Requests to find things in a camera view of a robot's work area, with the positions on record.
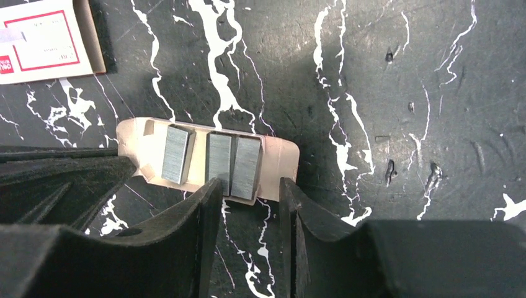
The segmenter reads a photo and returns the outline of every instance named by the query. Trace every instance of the white veining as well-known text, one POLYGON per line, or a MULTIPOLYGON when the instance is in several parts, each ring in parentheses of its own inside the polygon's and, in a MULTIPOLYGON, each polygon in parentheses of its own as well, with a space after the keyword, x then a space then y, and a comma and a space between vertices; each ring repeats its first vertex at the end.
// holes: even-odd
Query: white veining
POLYGON ((428 208, 429 206, 431 206, 431 195, 430 195, 430 194, 428 194, 428 195, 424 195, 424 197, 427 199, 427 202, 426 202, 426 204, 424 205, 424 210, 422 210, 422 212, 421 212, 419 215, 416 216, 416 219, 417 219, 417 220, 422 220, 422 216, 424 216, 424 214, 426 214, 426 212, 427 212, 427 208, 428 208))
POLYGON ((102 127, 102 129, 104 129, 104 138, 106 139, 106 146, 104 146, 104 144, 100 144, 99 148, 109 148, 110 141, 114 141, 118 145, 118 140, 116 138, 112 138, 108 136, 108 131, 106 131, 106 126, 104 122, 102 121, 102 118, 100 117, 100 115, 97 115, 97 120, 98 120, 97 126, 102 127))
POLYGON ((446 68, 447 73, 452 75, 453 77, 449 81, 447 81, 445 83, 441 83, 440 85, 447 85, 447 84, 451 83, 452 81, 454 81, 457 78, 457 74, 451 71, 451 66, 453 66, 453 64, 457 60, 458 56, 460 56, 460 53, 462 53, 463 49, 464 48, 462 46, 459 46, 457 48, 457 50, 455 50, 455 56, 453 57, 453 60, 451 60, 451 62, 449 63, 449 65, 446 68))
POLYGON ((421 167, 422 166, 422 152, 421 152, 421 149, 422 149, 422 142, 424 140, 426 140, 426 137, 427 137, 427 131, 429 130, 429 116, 431 115, 431 103, 429 102, 429 95, 427 93, 427 89, 426 87, 424 86, 424 84, 422 84, 422 88, 424 89, 424 93, 426 94, 426 101, 427 101, 427 121, 426 121, 426 130, 424 131, 424 136, 422 136, 421 139, 418 139, 417 137, 415 137, 415 135, 413 133, 410 133, 409 136, 412 138, 412 140, 414 141, 415 143, 415 146, 416 146, 416 149, 413 150, 411 152, 411 157, 410 157, 410 162, 409 162, 409 165, 408 165, 408 171, 409 169, 411 169, 411 165, 412 165, 412 158, 416 152, 416 155, 417 155, 417 159, 418 159, 418 165, 421 167))
POLYGON ((477 16, 475 14, 475 0, 471 0, 471 24, 470 26, 463 32, 461 32, 460 34, 458 34, 458 36, 455 38, 455 40, 453 41, 453 43, 451 44, 451 46, 449 47, 450 51, 449 51, 449 55, 448 57, 440 64, 439 67, 437 67, 435 69, 435 71, 439 71, 442 69, 442 67, 444 66, 444 64, 446 64, 446 62, 449 61, 449 58, 451 58, 451 55, 453 54, 453 52, 457 49, 457 43, 458 41, 460 40, 461 37, 463 37, 464 35, 468 34, 473 28, 475 28, 475 26, 477 25, 477 16))
MULTIPOLYGON (((261 270, 254 263, 254 260, 252 259, 252 254, 248 253, 248 257, 249 257, 249 261, 248 261, 246 259, 246 257, 245 257, 245 253, 247 253, 247 252, 244 251, 244 250, 240 250, 238 245, 236 244, 236 242, 234 242, 234 240, 232 240, 230 238, 230 234, 228 233, 228 226, 227 226, 227 223, 226 223, 226 215, 230 213, 227 210, 228 208, 229 208, 229 206, 226 204, 226 200, 223 199, 223 204, 221 205, 221 214, 223 216, 223 224, 225 225, 225 236, 226 236, 226 239, 234 246, 234 248, 237 251, 237 254, 241 255, 241 257, 243 258, 243 261, 247 265, 247 272, 245 273, 245 279, 246 279, 248 287, 250 288, 251 292, 256 297, 260 297, 260 298, 275 298, 274 292, 272 291, 272 285, 273 285, 274 282, 272 282, 270 284, 267 284, 267 290, 271 293, 271 296, 267 296, 267 295, 259 292, 256 289, 256 286, 255 286, 255 283, 254 283, 253 279, 255 279, 258 283, 260 283, 259 279, 257 277, 257 274, 260 274, 261 270)), ((270 270, 270 266, 269 266, 269 276, 271 277, 272 280, 274 280, 274 276, 272 275, 272 272, 270 270)))
POLYGON ((228 59, 230 60, 230 64, 234 67, 234 69, 236 70, 236 74, 238 75, 238 92, 239 90, 241 90, 241 76, 240 76, 240 70, 239 70, 239 67, 238 65, 234 62, 234 60, 232 59, 232 54, 236 52, 236 49, 237 49, 237 46, 238 46, 238 43, 236 42, 236 40, 234 40, 234 43, 232 43, 232 49, 229 50, 229 51, 226 51, 226 55, 228 56, 228 59))
MULTIPOLYGON (((4 101, 6 102, 6 106, 7 106, 7 110, 9 111, 10 115, 11 115, 11 118, 13 118, 13 113, 11 112, 11 108, 9 107, 9 105, 7 104, 7 100, 6 98, 4 97, 4 95, 2 94, 2 97, 4 98, 4 101)), ((0 114, 0 119, 2 121, 4 121, 5 123, 7 124, 12 124, 15 128, 15 131, 17 132, 19 138, 23 141, 24 138, 23 136, 20 135, 20 132, 18 131, 18 126, 20 126, 18 123, 14 122, 14 121, 11 121, 11 120, 7 120, 2 114, 0 114)))
POLYGON ((254 69, 254 72, 256 73, 256 76, 257 76, 257 80, 259 81, 259 95, 260 95, 260 99, 261 99, 261 110, 259 111, 259 115, 258 115, 258 118, 259 118, 259 121, 261 123, 263 123, 263 125, 265 125, 266 127, 268 127, 270 129, 270 134, 275 137, 276 134, 274 132, 274 129, 272 128, 272 126, 270 126, 270 124, 268 124, 265 119, 263 119, 263 112, 265 111, 265 98, 263 97, 263 80, 261 79, 261 76, 259 75, 259 73, 257 72, 257 69, 256 69, 256 64, 254 63, 254 60, 252 60, 252 58, 247 55, 246 53, 246 50, 247 50, 247 46, 246 46, 246 43, 243 39, 241 39, 241 41, 243 42, 243 45, 244 45, 244 50, 243 50, 243 55, 250 61, 250 63, 252 64, 252 68, 254 69))
POLYGON ((146 28, 148 29, 148 34, 150 34, 153 37, 153 41, 151 42, 151 57, 149 59, 149 63, 151 67, 155 70, 155 72, 157 72, 157 77, 151 79, 151 84, 153 86, 153 89, 155 90, 155 94, 157 94, 157 97, 162 99, 164 102, 164 105, 172 112, 172 117, 169 120, 171 122, 174 122, 176 120, 176 112, 174 111, 174 109, 172 109, 170 104, 168 104, 168 101, 161 94, 161 90, 159 89, 159 82, 163 78, 163 76, 161 76, 161 71, 159 70, 159 68, 157 68, 153 64, 153 62, 155 61, 155 58, 157 57, 157 54, 159 53, 159 39, 157 38, 157 35, 155 35, 153 31, 151 30, 151 26, 148 23, 148 16, 144 12, 135 8, 134 0, 130 0, 130 1, 131 1, 131 9, 137 15, 137 17, 139 17, 139 20, 146 26, 146 28))
POLYGON ((371 26, 371 25, 373 25, 373 24, 378 23, 378 22, 380 21, 380 19, 383 17, 383 14, 385 13, 385 9, 386 9, 391 3, 393 3, 393 0, 388 0, 387 3, 385 3, 384 6, 382 6, 380 16, 377 17, 377 19, 376 19, 375 21, 370 21, 369 23, 367 23, 367 25, 365 25, 364 28, 367 28, 367 27, 369 27, 369 26, 371 26))
POLYGON ((69 135, 68 131, 65 127, 60 126, 58 124, 55 124, 55 122, 59 119, 67 117, 66 108, 64 106, 61 107, 52 107, 50 106, 50 114, 49 116, 44 119, 40 113, 36 112, 35 109, 31 106, 31 103, 36 102, 37 99, 35 98, 35 91, 31 89, 31 86, 27 85, 29 90, 26 91, 25 95, 27 96, 27 103, 25 106, 31 111, 31 113, 35 116, 37 116, 44 124, 46 125, 46 130, 54 136, 55 139, 57 139, 62 146, 66 146, 68 144, 69 147, 77 147, 76 143, 71 143, 67 138, 61 138, 57 135, 58 132, 63 132, 69 135))
POLYGON ((141 196, 138 192, 134 191, 133 188, 131 188, 130 186, 128 186, 126 183, 124 184, 124 186, 126 186, 126 188, 128 188, 129 190, 131 190, 131 192, 133 192, 136 196, 140 197, 141 200, 145 201, 150 207, 154 208, 153 205, 148 202, 148 200, 146 200, 143 196, 141 196))
POLYGON ((88 101, 83 98, 81 98, 81 94, 83 92, 82 88, 75 88, 66 78, 62 78, 58 80, 60 82, 60 85, 62 86, 62 90, 66 94, 66 98, 68 99, 68 120, 72 121, 76 125, 82 128, 81 134, 84 135, 84 132, 91 126, 91 122, 86 118, 85 113, 90 109, 96 110, 95 102, 88 101), (76 95, 70 96, 69 91, 74 90, 76 95))
POLYGON ((190 121, 193 123, 193 122, 194 122, 194 119, 192 118, 192 115, 190 115, 190 113, 188 113, 187 110, 184 110, 184 112, 186 113, 186 116, 188 116, 188 118, 190 119, 190 121))
POLYGON ((342 9, 340 10, 340 18, 342 19, 342 24, 338 26, 340 29, 340 52, 336 55, 335 58, 340 57, 340 67, 338 68, 338 85, 342 86, 342 69, 344 67, 344 57, 345 57, 345 48, 344 48, 344 34, 347 30, 347 27, 345 26, 345 10, 347 9, 347 0, 341 0, 342 1, 342 9))
POLYGON ((203 28, 205 31, 205 38, 207 39, 208 46, 210 51, 207 55, 208 69, 210 71, 210 79, 215 89, 219 93, 220 97, 220 106, 215 115, 213 116, 213 122, 216 129, 221 130, 223 126, 219 121, 219 114, 230 109, 238 110, 245 112, 252 116, 252 120, 249 125, 251 126, 252 133, 256 133, 254 128, 254 121, 256 116, 243 109, 239 104, 232 93, 232 90, 228 87, 228 77, 224 74, 218 73, 215 66, 215 60, 222 54, 225 53, 225 50, 230 46, 237 44, 241 40, 243 30, 239 23, 235 21, 234 18, 234 1, 223 2, 221 0, 213 0, 212 4, 205 4, 204 0, 189 0, 188 1, 190 8, 198 12, 203 20, 203 28), (217 30, 217 18, 226 12, 226 18, 230 26, 236 30, 236 35, 229 41, 225 41, 219 37, 217 30))
POLYGON ((130 112, 131 116, 135 118, 135 115, 133 114, 132 110, 130 109, 130 107, 128 106, 128 104, 124 101, 124 98, 122 98, 122 96, 120 95, 119 91, 117 90, 117 88, 115 87, 114 83, 112 82, 112 80, 110 79, 110 77, 108 77, 107 74, 104 75, 106 77, 106 79, 108 79, 108 82, 110 82, 110 84, 112 85, 113 89, 115 90, 115 92, 117 93, 118 95, 118 98, 120 98, 120 101, 124 104, 124 106, 128 109, 128 111, 130 112))
POLYGON ((523 211, 526 211, 526 199, 519 203, 515 203, 507 194, 504 193, 502 194, 502 198, 506 203, 506 207, 495 208, 495 213, 493 213, 493 217, 491 218, 492 221, 497 217, 497 213, 499 211, 504 212, 504 221, 510 220, 521 214, 523 211))
POLYGON ((272 215, 272 211, 270 209, 270 205, 265 204, 261 199, 257 199, 257 201, 267 208, 267 217, 263 220, 263 227, 261 228, 261 234, 259 235, 259 239, 257 240, 259 244, 261 244, 261 247, 257 250, 257 254, 264 257, 265 260, 267 260, 267 266, 269 267, 269 276, 272 280, 271 285, 267 285, 272 287, 275 284, 274 275, 272 274, 272 268, 270 267, 270 260, 269 260, 269 250, 267 249, 267 243, 263 241, 263 238, 265 237, 265 232, 267 231, 267 227, 269 224, 267 221, 270 219, 270 216, 272 215))
POLYGON ((194 25, 192 25, 189 21, 187 21, 187 20, 185 20, 185 19, 183 19, 183 18, 181 18, 181 17, 178 17, 178 16, 176 16, 176 15, 172 15, 172 16, 174 17, 174 22, 175 22, 175 23, 177 23, 177 22, 183 22, 183 23, 187 24, 187 25, 190 26, 190 27, 193 27, 193 26, 194 26, 194 25))
POLYGON ((406 40, 406 43, 404 44, 404 47, 402 48, 402 52, 405 52, 407 45, 409 45, 409 37, 410 37, 410 34, 409 34, 409 20, 408 20, 408 17, 406 17, 406 15, 404 14, 404 11, 402 11, 402 17, 406 21, 406 30, 408 31, 408 39, 406 40))
POLYGON ((327 78, 321 76, 319 73, 323 70, 323 57, 322 57, 322 48, 321 48, 321 28, 323 25, 323 20, 329 14, 329 6, 325 7, 324 10, 318 13, 316 22, 314 23, 314 39, 316 40, 316 48, 314 49, 313 59, 316 63, 316 77, 318 78, 319 83, 323 88, 330 87, 331 85, 325 83, 327 78))
POLYGON ((444 95, 440 95, 440 105, 439 105, 439 117, 442 114, 442 99, 444 98, 444 95))
POLYGON ((115 214, 114 208, 114 200, 117 198, 117 196, 114 194, 111 199, 108 200, 108 203, 102 208, 102 215, 107 216, 105 219, 106 221, 102 224, 102 229, 100 230, 100 236, 108 235, 112 231, 115 230, 122 230, 124 228, 128 228, 128 224, 121 220, 117 215, 115 214))
POLYGON ((106 104, 108 105, 108 107, 112 109, 112 111, 114 112, 115 120, 118 122, 118 114, 117 114, 117 111, 115 110, 114 104, 108 98, 108 95, 106 95, 106 90, 104 89, 104 86, 102 85, 102 83, 99 81, 99 77, 97 77, 96 74, 93 75, 93 77, 95 77, 95 80, 97 81, 97 83, 99 83, 99 86, 102 89, 102 93, 104 94, 104 97, 106 98, 106 104))
POLYGON ((228 267, 226 267, 225 259, 223 259, 223 255, 221 255, 221 251, 219 250, 217 245, 215 246, 215 249, 216 249, 217 254, 219 255, 219 257, 221 258, 221 262, 223 262, 223 266, 225 267, 226 273, 228 274, 228 277, 230 278, 230 282, 232 282, 232 288, 236 289, 236 284, 234 283, 234 279, 232 278, 232 274, 228 270, 228 267))
MULTIPOLYGON (((337 3, 338 3, 338 0, 335 0, 334 1, 334 7, 336 7, 337 3)), ((345 16, 346 16, 346 13, 345 13, 345 10, 346 10, 347 2, 345 0, 341 0, 341 4, 342 4, 342 9, 339 11, 340 12, 340 18, 341 18, 341 25, 338 26, 338 28, 340 29, 340 34, 339 34, 339 38, 340 38, 340 52, 335 57, 335 58, 338 58, 338 57, 341 58, 340 59, 340 64, 339 64, 339 69, 338 69, 338 75, 339 75, 338 76, 339 77, 338 85, 339 86, 342 86, 341 71, 343 69, 343 65, 344 65, 344 61, 345 61, 345 59, 344 59, 345 58, 345 49, 344 49, 344 46, 343 46, 343 36, 344 36, 345 31, 346 31, 346 27, 345 27, 345 16)), ((331 84, 329 84, 329 82, 327 81, 327 78, 325 78, 321 74, 321 72, 323 71, 323 47, 322 47, 322 42, 321 42, 321 31, 322 31, 322 28, 323 28, 323 21, 328 16, 329 11, 332 8, 333 7, 331 7, 331 6, 326 6, 322 11, 320 11, 318 13, 318 17, 316 18, 316 22, 314 23, 314 39, 316 40, 316 48, 315 48, 315 50, 313 52, 313 60, 314 60, 314 63, 316 64, 316 77, 317 77, 318 82, 320 83, 320 85, 321 85, 321 87, 323 89, 327 89, 328 87, 331 86, 331 84)), ((360 118, 360 116, 359 116, 359 114, 357 112, 356 100, 349 93, 346 93, 346 96, 347 96, 346 100, 347 101, 351 101, 352 114, 353 114, 355 120, 360 125, 360 128, 364 132, 365 138, 366 138, 366 141, 367 141, 367 146, 368 146, 368 149, 367 150, 362 150, 362 152, 365 155, 365 157, 364 157, 365 162, 369 165, 369 170, 367 172, 365 172, 365 173, 361 173, 361 174, 358 175, 357 180, 355 182, 356 196, 353 197, 353 198, 349 197, 349 195, 347 194, 347 183, 346 183, 346 179, 345 179, 345 172, 346 171, 350 171, 350 170, 358 169, 358 167, 356 167, 354 165, 351 165, 348 162, 348 160, 349 160, 349 149, 352 148, 352 145, 349 143, 347 134, 345 133, 345 131, 343 130, 343 128, 341 126, 340 116, 338 115, 338 113, 336 112, 336 109, 333 106, 333 104, 335 102, 337 102, 340 99, 340 97, 331 98, 329 96, 329 99, 327 101, 327 107, 329 108, 329 112, 331 113, 331 115, 332 115, 332 117, 334 119, 334 123, 332 125, 332 129, 329 132, 329 139, 331 141, 331 144, 336 147, 336 162, 337 162, 337 165, 338 165, 338 168, 340 170, 341 177, 342 177, 342 187, 343 187, 342 196, 345 196, 349 200, 349 203, 350 203, 349 204, 349 216, 343 217, 341 219, 343 221, 347 222, 350 225, 356 226, 361 220, 363 220, 366 217, 370 216, 371 213, 372 213, 372 208, 365 207, 365 210, 364 210, 363 214, 360 215, 360 216, 357 216, 355 218, 355 210, 354 210, 353 207, 351 207, 351 205, 352 205, 354 199, 357 198, 358 200, 360 200, 359 182, 362 179, 363 175, 373 174, 374 173, 374 165, 373 165, 373 161, 372 161, 372 151, 371 151, 371 146, 370 146, 370 142, 369 142, 368 133, 365 130, 365 126, 364 126, 364 124, 362 122, 362 119, 360 118), (334 140, 334 138, 332 137, 332 131, 336 127, 339 128, 339 131, 342 133, 342 135, 344 137, 344 144, 343 145, 340 144, 340 143, 337 143, 334 140)))

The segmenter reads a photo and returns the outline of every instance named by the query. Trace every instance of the beige cardboard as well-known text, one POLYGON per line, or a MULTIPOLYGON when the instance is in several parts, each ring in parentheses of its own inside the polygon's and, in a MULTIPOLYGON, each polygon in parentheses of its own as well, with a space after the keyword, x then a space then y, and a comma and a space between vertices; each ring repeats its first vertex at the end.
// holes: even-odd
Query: beige cardboard
MULTIPOLYGON (((120 122, 117 125, 118 154, 129 157, 138 168, 134 176, 143 176, 148 183, 195 192, 205 184, 207 133, 214 128, 175 122, 176 125, 194 129, 196 133, 187 181, 184 184, 176 184, 161 178, 166 132, 171 124, 172 122, 168 120, 149 117, 120 122)), ((296 144, 281 138, 234 130, 221 132, 261 139, 263 155, 256 197, 279 201, 280 178, 288 177, 296 181, 300 159, 300 150, 296 144)), ((251 201, 235 197, 225 197, 225 199, 248 205, 253 205, 256 201, 256 198, 251 201)))
POLYGON ((105 72, 88 0, 5 7, 0 28, 18 29, 25 37, 0 44, 0 84, 105 72))

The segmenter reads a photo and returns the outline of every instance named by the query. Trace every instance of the paper box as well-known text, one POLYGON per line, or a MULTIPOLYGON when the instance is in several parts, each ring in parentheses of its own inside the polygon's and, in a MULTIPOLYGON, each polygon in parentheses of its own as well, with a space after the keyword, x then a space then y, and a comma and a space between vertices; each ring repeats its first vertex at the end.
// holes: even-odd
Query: paper box
POLYGON ((88 0, 0 9, 0 84, 105 73, 88 0))

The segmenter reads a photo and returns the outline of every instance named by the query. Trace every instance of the table surface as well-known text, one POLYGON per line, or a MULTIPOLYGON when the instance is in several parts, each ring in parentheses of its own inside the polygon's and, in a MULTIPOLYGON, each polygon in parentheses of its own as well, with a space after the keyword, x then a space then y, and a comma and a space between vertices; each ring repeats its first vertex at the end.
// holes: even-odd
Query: table surface
MULTIPOLYGON (((108 73, 1 86, 1 144, 116 147, 131 117, 222 126, 295 142, 298 185, 349 224, 526 228, 526 2, 91 6, 108 73)), ((116 233, 187 195, 133 178, 86 233, 116 233)), ((277 212, 224 204, 211 297, 285 296, 277 212)))

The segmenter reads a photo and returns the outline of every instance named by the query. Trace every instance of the red border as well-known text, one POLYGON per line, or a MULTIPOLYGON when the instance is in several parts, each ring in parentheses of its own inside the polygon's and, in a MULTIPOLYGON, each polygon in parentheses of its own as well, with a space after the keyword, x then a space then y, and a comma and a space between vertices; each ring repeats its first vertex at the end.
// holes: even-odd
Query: red border
POLYGON ((79 54, 77 53, 77 48, 75 47, 75 42, 73 41, 73 36, 71 35, 71 31, 70 31, 69 25, 68 25, 68 20, 66 18, 66 14, 64 13, 64 10, 48 12, 46 14, 39 14, 37 16, 23 17, 23 18, 15 19, 15 20, 7 20, 7 21, 4 22, 4 25, 7 28, 7 25, 10 24, 10 23, 20 22, 22 20, 36 19, 38 17, 46 17, 46 16, 50 16, 52 14, 62 14, 64 16, 64 21, 66 22, 66 27, 68 28, 69 37, 71 38, 71 44, 73 45, 73 50, 75 51, 75 56, 77 57, 77 61, 75 61, 75 62, 68 62, 68 63, 62 63, 62 64, 37 66, 37 67, 31 67, 31 68, 23 68, 22 64, 20 63, 20 57, 18 56, 18 52, 16 50, 16 47, 13 45, 13 50, 15 51, 15 55, 16 55, 17 60, 18 60, 18 65, 20 66, 20 70, 21 71, 41 70, 41 69, 44 69, 44 68, 59 67, 59 66, 66 66, 66 65, 73 65, 73 64, 79 64, 80 63, 79 54))

